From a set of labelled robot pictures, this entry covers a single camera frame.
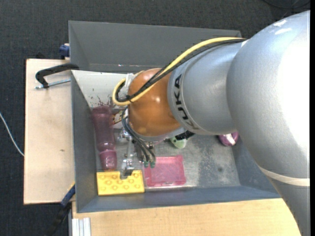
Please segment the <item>gray bin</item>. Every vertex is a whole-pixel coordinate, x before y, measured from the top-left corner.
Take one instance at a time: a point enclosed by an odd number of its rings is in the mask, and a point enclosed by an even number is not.
[[[163,67],[202,40],[237,36],[239,31],[113,23],[69,22],[70,58],[81,70],[127,73]],[[224,147],[215,136],[190,138],[183,150],[157,145],[157,156],[182,154],[187,182],[179,188],[150,189],[143,194],[98,196],[90,108],[71,76],[76,201],[78,212],[179,206],[278,198],[241,140]],[[118,157],[122,158],[122,148]]]

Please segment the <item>wooden board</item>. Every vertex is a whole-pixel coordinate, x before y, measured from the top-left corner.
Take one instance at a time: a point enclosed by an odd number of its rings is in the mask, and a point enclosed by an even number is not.
[[[35,89],[37,71],[68,62],[28,59],[25,90],[24,203],[60,202],[74,182],[70,83]],[[70,72],[47,76],[69,78]]]
[[[300,236],[282,199],[76,213],[92,236]]]

